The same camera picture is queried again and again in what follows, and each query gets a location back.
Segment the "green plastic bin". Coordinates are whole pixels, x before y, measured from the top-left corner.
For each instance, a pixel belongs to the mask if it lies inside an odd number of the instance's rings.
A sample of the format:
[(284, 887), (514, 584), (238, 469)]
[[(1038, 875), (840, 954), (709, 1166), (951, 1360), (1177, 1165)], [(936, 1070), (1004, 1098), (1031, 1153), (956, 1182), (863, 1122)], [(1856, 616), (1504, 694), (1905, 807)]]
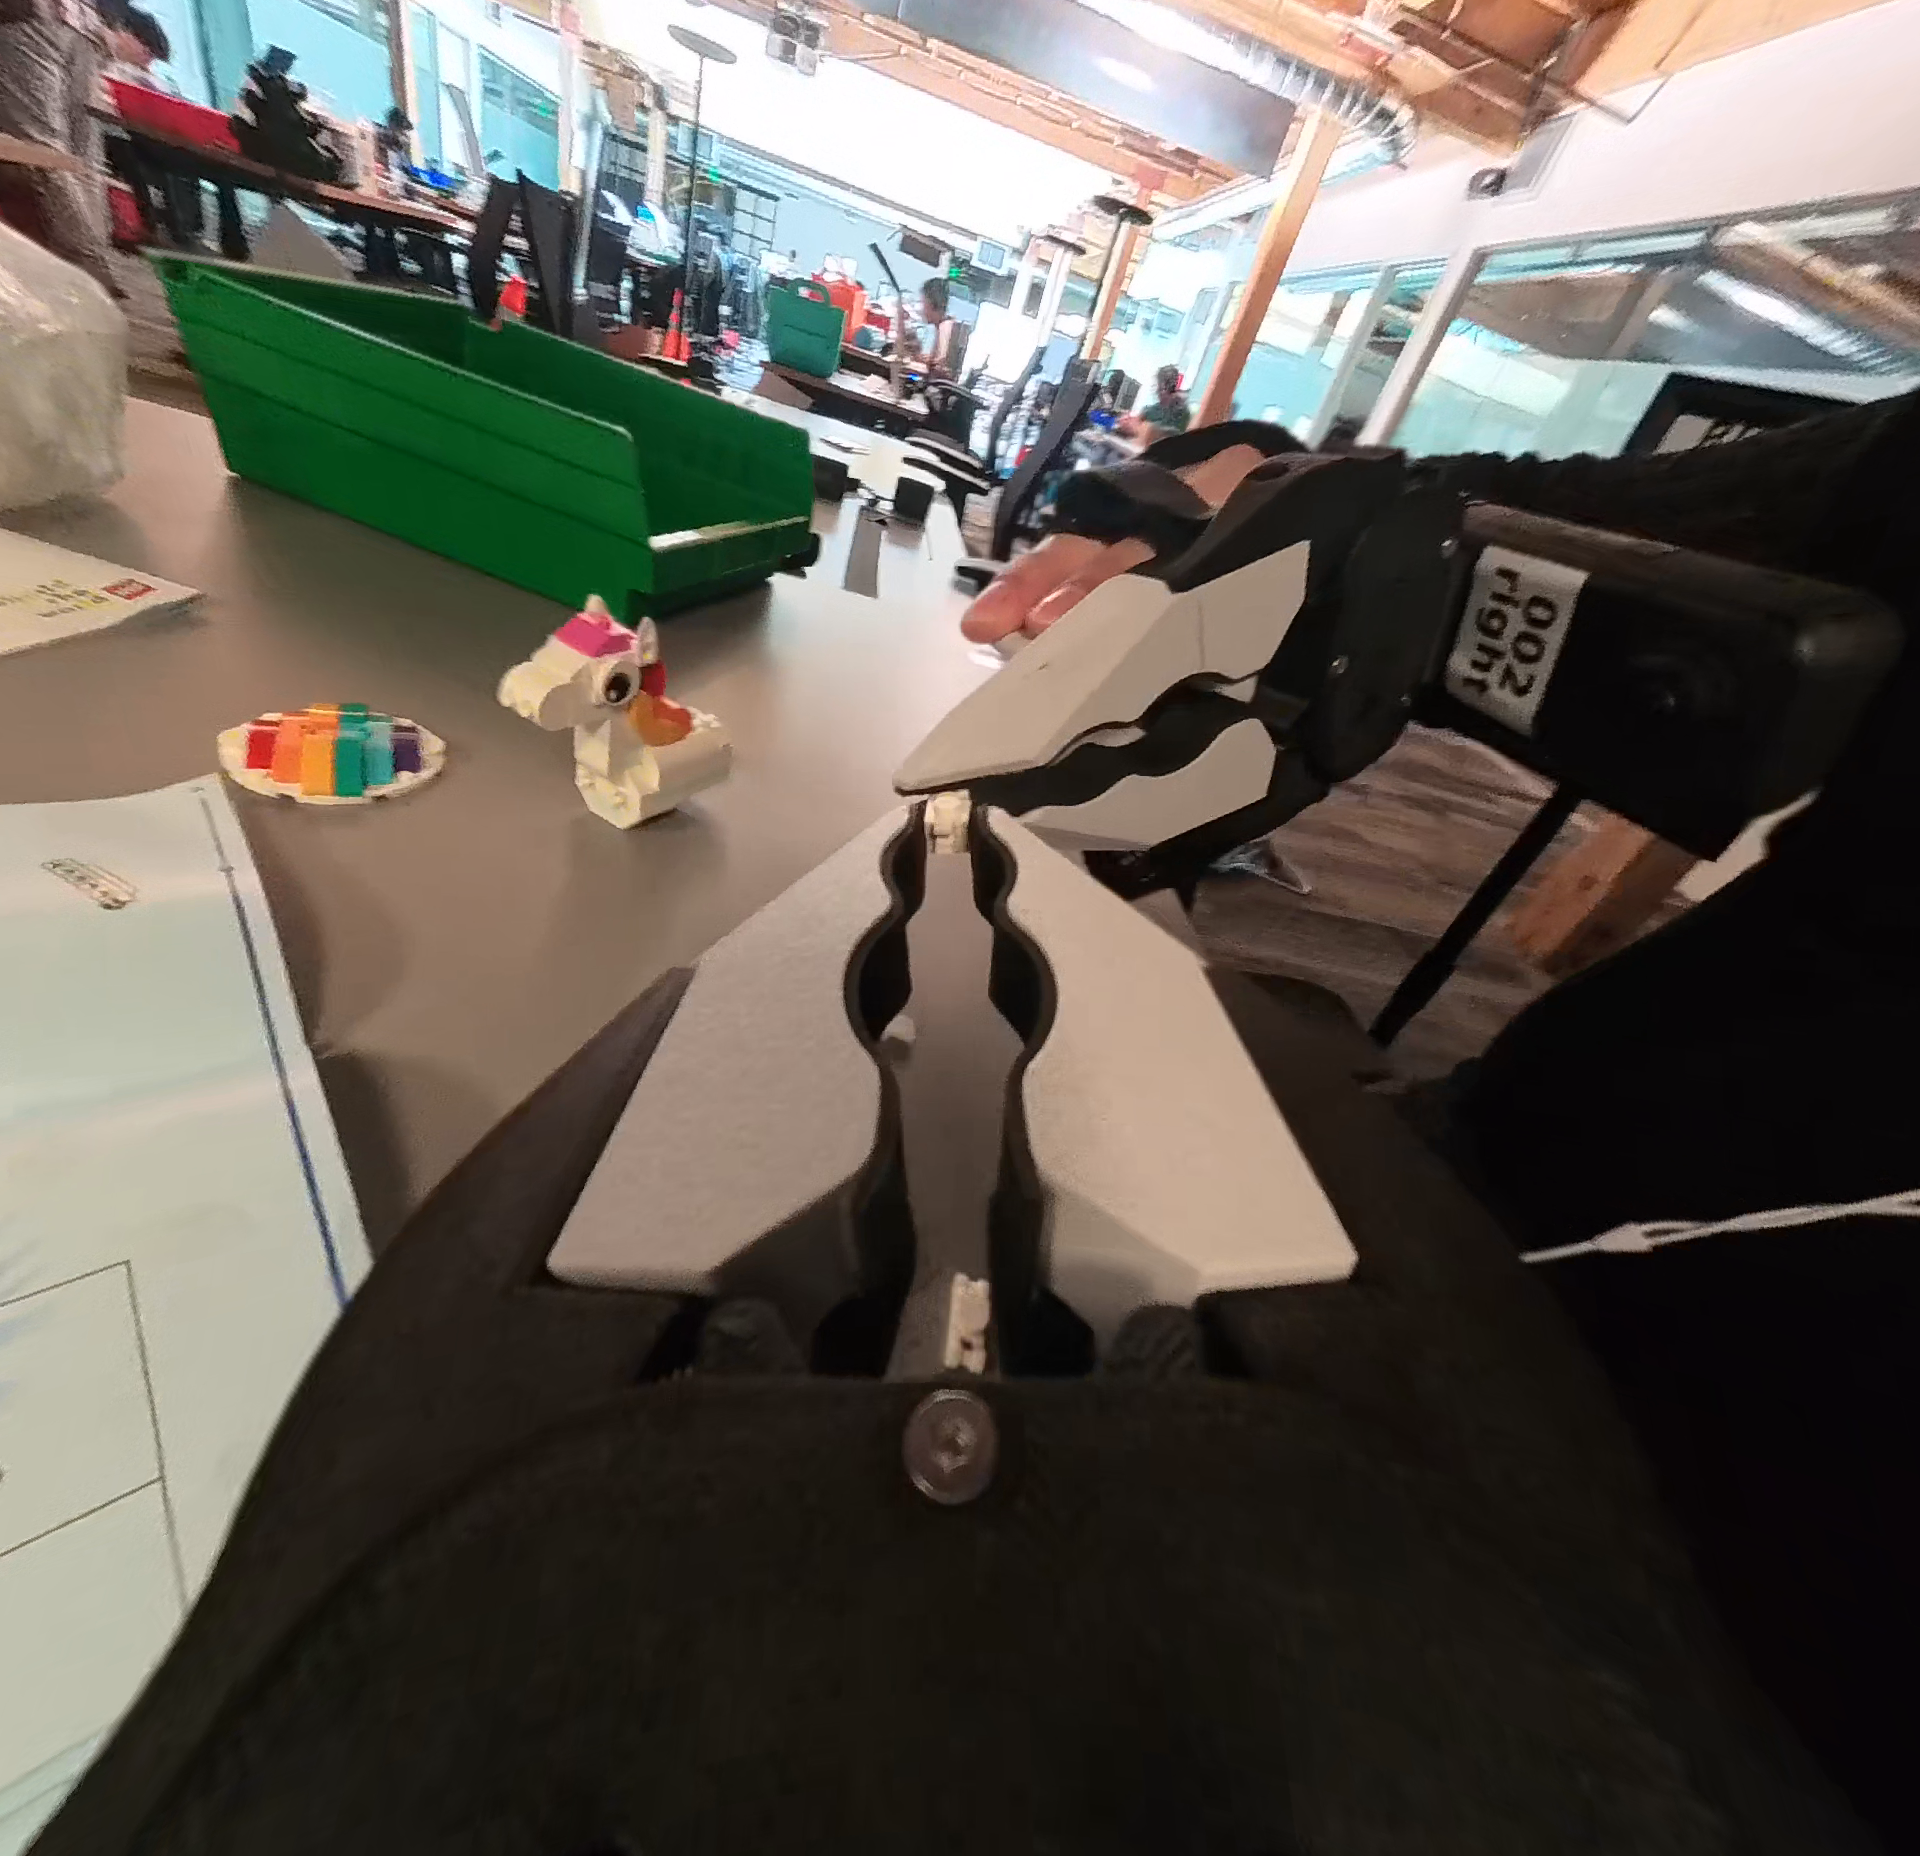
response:
[(149, 264), (243, 481), (619, 621), (819, 552), (804, 428), (446, 299)]

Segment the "long wooden desk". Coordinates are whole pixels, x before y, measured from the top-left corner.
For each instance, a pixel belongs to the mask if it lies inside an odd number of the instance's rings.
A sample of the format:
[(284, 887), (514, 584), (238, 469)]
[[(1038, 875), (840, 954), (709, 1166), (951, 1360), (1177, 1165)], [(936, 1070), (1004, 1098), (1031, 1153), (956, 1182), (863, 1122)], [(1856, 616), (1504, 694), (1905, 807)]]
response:
[(132, 196), (140, 245), (151, 251), (253, 258), (243, 195), (289, 205), (344, 230), (366, 284), (459, 291), (457, 251), (470, 220), (411, 200), (280, 174), (242, 154), (206, 152), (129, 133), (103, 101), (109, 178)]

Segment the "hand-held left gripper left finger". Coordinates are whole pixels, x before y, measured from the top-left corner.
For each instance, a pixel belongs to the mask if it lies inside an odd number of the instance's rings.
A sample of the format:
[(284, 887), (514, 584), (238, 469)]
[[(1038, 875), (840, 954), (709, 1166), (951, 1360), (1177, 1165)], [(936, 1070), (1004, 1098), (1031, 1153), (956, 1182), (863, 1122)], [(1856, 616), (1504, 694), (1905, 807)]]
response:
[(887, 1032), (918, 909), (907, 805), (696, 962), (549, 1254), (554, 1279), (852, 1302), (911, 1276)]

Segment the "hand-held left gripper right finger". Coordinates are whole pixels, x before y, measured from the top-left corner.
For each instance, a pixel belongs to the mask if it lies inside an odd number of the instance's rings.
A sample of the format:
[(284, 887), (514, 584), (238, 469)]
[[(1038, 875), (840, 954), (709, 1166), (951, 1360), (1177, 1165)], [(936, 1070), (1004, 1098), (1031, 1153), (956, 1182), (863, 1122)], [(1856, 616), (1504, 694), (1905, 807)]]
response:
[(972, 814), (972, 864), (1038, 978), (1014, 1106), (1040, 1288), (1188, 1308), (1346, 1282), (1356, 1248), (1202, 960), (1002, 811)]

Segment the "clear plastic bag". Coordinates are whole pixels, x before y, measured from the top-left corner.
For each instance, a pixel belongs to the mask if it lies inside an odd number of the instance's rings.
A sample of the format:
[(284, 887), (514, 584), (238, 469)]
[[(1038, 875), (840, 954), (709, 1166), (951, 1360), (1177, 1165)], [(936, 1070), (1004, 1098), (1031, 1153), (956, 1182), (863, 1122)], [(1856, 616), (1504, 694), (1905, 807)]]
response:
[(93, 500), (126, 473), (129, 326), (78, 266), (2, 227), (2, 514)]

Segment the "red bin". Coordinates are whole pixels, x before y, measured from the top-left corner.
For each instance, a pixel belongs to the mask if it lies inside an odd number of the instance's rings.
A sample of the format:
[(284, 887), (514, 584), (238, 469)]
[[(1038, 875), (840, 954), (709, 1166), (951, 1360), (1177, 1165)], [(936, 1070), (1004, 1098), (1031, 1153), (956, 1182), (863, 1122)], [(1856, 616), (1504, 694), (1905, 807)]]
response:
[(238, 154), (233, 117), (212, 106), (106, 74), (101, 88), (110, 116), (132, 136), (156, 137), (204, 152)]

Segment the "wooden post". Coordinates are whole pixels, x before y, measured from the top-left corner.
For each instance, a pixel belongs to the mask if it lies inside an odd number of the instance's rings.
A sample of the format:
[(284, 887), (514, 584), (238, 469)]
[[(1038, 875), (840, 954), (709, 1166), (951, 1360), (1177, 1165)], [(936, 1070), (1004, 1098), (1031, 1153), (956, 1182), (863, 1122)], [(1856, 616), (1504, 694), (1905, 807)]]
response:
[(1642, 934), (1698, 864), (1681, 846), (1604, 815), (1523, 888), (1501, 932), (1534, 970), (1574, 978)]
[(1234, 416), (1239, 375), (1256, 349), (1284, 269), (1298, 252), (1299, 237), (1326, 184), (1341, 137), (1343, 126), (1332, 110), (1315, 109), (1302, 117), (1295, 152), (1280, 170), (1277, 190), (1263, 214), (1239, 300), (1224, 321), (1219, 347), (1213, 356), (1213, 372), (1202, 385), (1202, 395), (1194, 409), (1194, 425), (1198, 428), (1208, 428)]

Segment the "white printed leaflet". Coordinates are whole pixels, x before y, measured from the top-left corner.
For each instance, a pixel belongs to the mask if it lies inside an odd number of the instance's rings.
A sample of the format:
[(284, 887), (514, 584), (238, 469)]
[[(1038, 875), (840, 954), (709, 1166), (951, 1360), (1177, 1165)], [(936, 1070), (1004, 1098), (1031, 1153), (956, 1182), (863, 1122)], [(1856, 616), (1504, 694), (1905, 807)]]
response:
[(201, 592), (32, 534), (2, 530), (2, 658), (162, 621)]

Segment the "plastic wrapped stack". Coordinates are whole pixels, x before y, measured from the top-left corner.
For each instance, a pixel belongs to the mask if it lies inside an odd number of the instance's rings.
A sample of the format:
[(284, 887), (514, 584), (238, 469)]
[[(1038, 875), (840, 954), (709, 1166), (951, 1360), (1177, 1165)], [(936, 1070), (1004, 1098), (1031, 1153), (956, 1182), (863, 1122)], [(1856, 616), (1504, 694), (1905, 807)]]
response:
[(95, 0), (2, 0), (4, 136), (71, 159), (34, 174), (46, 244), (120, 300), (95, 116), (103, 55)]

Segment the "black office chair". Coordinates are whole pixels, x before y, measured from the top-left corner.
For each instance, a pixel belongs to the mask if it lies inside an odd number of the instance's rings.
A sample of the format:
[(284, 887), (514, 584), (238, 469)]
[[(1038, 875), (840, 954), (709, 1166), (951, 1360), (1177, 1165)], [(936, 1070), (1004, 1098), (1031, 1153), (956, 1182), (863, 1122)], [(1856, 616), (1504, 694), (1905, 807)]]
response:
[(467, 254), (474, 316), (489, 326), (530, 323), (557, 339), (581, 339), (577, 284), (578, 205), (523, 174), (491, 178)]
[(1010, 559), (1036, 538), (1044, 497), (1087, 428), (1099, 394), (1094, 364), (1079, 353), (1077, 339), (1049, 336), (1034, 352), (992, 420), (987, 559)]

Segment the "black floor lamp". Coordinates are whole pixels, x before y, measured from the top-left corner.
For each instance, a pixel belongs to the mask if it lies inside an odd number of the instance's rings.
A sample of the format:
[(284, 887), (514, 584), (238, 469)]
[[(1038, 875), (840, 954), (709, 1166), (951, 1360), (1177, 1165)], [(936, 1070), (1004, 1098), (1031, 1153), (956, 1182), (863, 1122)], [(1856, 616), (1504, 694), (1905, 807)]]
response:
[(667, 36), (673, 45), (679, 45), (686, 54), (693, 58), (696, 64), (696, 82), (693, 82), (693, 112), (690, 126), (690, 152), (687, 152), (687, 193), (686, 193), (686, 233), (683, 233), (683, 286), (679, 291), (679, 336), (681, 349), (686, 358), (692, 356), (692, 346), (696, 336), (696, 305), (693, 305), (693, 268), (696, 268), (696, 200), (701, 185), (701, 131), (703, 131), (703, 106), (706, 106), (706, 82), (707, 68), (711, 64), (734, 66), (738, 55), (723, 42), (707, 37), (701, 31), (687, 29), (686, 25), (669, 25)]
[(1111, 222), (1111, 240), (1091, 304), (1089, 321), (1083, 331), (1083, 343), (1079, 347), (1079, 356), (1089, 369), (1099, 364), (1099, 358), (1102, 356), (1102, 347), (1108, 343), (1119, 300), (1139, 258), (1140, 237), (1154, 226), (1151, 211), (1142, 207), (1139, 201), (1120, 200), (1116, 195), (1097, 196), (1094, 211)]

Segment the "open blue instruction booklet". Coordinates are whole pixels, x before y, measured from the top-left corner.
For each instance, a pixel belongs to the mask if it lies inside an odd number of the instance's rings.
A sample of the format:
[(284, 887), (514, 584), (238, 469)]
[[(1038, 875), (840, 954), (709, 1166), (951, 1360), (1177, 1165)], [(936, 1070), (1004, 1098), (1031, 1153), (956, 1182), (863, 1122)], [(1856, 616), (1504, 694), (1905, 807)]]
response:
[(219, 783), (4, 807), (4, 1852), (174, 1643), (370, 1267)]

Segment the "thin black rod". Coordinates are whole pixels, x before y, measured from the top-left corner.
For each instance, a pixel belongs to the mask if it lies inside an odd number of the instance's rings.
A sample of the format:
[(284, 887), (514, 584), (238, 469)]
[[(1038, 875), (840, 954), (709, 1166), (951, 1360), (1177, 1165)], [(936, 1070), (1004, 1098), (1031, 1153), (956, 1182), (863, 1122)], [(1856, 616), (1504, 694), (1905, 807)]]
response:
[(1446, 991), (1481, 930), (1562, 833), (1577, 803), (1580, 796), (1574, 787), (1561, 784), (1550, 792), (1550, 799), (1462, 902), (1446, 932), (1416, 960), (1406, 979), (1398, 982), (1379, 1007), (1368, 1027), (1368, 1036), (1377, 1048), (1385, 1049), (1398, 1040), (1406, 1027)]

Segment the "person's right forearm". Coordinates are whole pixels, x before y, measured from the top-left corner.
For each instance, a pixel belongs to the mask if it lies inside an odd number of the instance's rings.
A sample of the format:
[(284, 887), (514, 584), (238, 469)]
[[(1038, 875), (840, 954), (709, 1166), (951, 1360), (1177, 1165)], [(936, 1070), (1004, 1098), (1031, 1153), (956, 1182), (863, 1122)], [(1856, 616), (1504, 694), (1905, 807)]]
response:
[(1917, 394), (1675, 454), (1415, 457), (1448, 488), (1756, 569), (1865, 590), (1916, 611)]

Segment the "person's right hand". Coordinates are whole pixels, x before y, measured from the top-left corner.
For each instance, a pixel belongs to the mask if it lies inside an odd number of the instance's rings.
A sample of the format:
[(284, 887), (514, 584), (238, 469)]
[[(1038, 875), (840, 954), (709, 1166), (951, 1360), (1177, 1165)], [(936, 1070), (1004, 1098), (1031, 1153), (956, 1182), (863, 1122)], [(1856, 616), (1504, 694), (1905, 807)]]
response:
[[(1144, 462), (1179, 477), (1202, 508), (1216, 514), (1266, 460), (1304, 452), (1305, 444), (1288, 428), (1227, 420), (1150, 442), (1130, 465)], [(1105, 543), (1057, 528), (987, 581), (963, 613), (958, 632), (978, 646), (996, 646), (1010, 637), (1034, 639), (1105, 581), (1151, 569), (1160, 558), (1162, 551), (1140, 538)]]

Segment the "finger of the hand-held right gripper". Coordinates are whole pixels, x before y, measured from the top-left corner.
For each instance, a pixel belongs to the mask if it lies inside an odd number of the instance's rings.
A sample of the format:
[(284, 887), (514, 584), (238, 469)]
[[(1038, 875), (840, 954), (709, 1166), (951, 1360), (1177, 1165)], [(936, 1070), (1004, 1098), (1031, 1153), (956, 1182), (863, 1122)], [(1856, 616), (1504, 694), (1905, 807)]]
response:
[(900, 796), (968, 792), (1047, 764), (1168, 707), (1253, 707), (1309, 592), (1310, 547), (1273, 551), (1190, 590), (1123, 572), (947, 712), (898, 766)]
[(1246, 707), (1168, 707), (1047, 764), (978, 778), (974, 803), (1077, 855), (1120, 897), (1179, 894), (1321, 800), (1321, 776)]

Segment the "round rainbow lego plate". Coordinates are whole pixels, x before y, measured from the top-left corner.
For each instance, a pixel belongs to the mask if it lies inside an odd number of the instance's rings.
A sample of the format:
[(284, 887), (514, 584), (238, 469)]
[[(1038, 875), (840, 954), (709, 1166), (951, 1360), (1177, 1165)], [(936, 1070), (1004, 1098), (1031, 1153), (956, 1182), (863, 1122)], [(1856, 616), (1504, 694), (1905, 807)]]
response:
[(444, 769), (444, 741), (361, 704), (264, 712), (217, 738), (221, 773), (255, 796), (307, 810), (405, 799)]

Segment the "black spiky object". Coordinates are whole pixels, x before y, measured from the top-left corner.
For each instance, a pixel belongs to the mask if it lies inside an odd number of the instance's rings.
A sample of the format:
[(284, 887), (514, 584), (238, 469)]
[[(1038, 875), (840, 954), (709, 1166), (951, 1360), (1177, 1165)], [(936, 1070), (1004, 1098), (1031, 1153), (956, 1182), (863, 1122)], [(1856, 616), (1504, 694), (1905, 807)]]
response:
[(253, 59), (229, 116), (233, 140), (255, 164), (341, 189), (349, 179), (341, 133), (313, 109), (293, 68), (293, 54), (279, 45)]

